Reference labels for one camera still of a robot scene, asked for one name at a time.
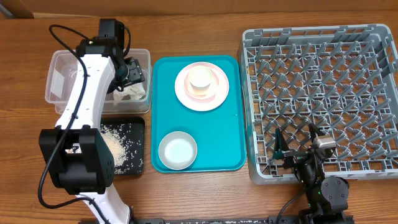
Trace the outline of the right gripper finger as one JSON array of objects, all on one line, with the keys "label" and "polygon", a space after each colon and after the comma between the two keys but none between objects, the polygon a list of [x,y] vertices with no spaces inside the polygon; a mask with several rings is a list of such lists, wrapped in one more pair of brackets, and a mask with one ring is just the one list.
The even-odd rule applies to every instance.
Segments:
[{"label": "right gripper finger", "polygon": [[279,128],[275,130],[275,145],[273,151],[273,157],[284,157],[285,152],[289,152],[290,148],[283,137],[283,134]]},{"label": "right gripper finger", "polygon": [[310,131],[310,138],[312,141],[312,146],[321,146],[323,144],[324,133],[313,123],[308,125]]}]

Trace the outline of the white tissue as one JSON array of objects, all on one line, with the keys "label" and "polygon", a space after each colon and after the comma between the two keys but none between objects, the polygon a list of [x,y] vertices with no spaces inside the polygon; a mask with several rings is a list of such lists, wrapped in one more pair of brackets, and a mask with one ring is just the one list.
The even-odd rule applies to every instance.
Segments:
[{"label": "white tissue", "polygon": [[122,100],[141,100],[146,96],[143,83],[136,83],[131,86],[124,87],[124,91],[113,92],[114,104],[118,104]]}]

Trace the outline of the white cup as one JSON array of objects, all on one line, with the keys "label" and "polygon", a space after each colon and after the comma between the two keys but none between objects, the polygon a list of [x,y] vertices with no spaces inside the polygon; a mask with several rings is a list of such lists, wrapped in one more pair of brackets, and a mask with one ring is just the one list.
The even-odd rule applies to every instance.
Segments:
[{"label": "white cup", "polygon": [[188,80],[193,88],[206,89],[213,79],[212,71],[203,65],[193,67],[188,73]]}]

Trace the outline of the grey bowl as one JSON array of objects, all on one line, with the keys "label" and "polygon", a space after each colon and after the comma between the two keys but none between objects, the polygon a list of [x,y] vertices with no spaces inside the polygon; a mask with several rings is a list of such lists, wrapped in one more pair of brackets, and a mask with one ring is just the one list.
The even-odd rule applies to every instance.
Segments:
[{"label": "grey bowl", "polygon": [[194,138],[186,132],[174,131],[161,140],[158,155],[164,166],[171,170],[183,170],[193,164],[198,154]]}]

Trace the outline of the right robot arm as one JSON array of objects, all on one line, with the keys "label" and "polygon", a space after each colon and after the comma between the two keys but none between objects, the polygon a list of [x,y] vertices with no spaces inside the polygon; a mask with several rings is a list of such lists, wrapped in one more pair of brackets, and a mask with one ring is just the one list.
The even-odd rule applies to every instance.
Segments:
[{"label": "right robot arm", "polygon": [[[326,177],[322,164],[336,150],[336,141],[320,131],[313,123],[308,125],[312,145],[306,151],[291,151],[280,128],[275,130],[273,159],[282,160],[284,169],[292,169],[303,184],[303,190],[290,199],[276,216],[276,223],[354,223],[344,215],[348,209],[349,183],[341,177]],[[294,217],[284,216],[285,209],[305,195],[308,209]]]}]

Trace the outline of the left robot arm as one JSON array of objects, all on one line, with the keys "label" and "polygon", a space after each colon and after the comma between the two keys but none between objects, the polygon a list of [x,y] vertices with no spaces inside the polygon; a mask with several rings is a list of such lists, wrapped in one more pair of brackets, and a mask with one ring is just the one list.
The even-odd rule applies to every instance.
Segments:
[{"label": "left robot arm", "polygon": [[129,29],[117,19],[100,19],[98,35],[83,36],[70,53],[78,71],[67,106],[39,146],[45,168],[37,197],[48,209],[83,201],[98,223],[136,223],[132,208],[114,184],[114,157],[100,133],[106,95],[145,80],[139,62],[128,57]]}]

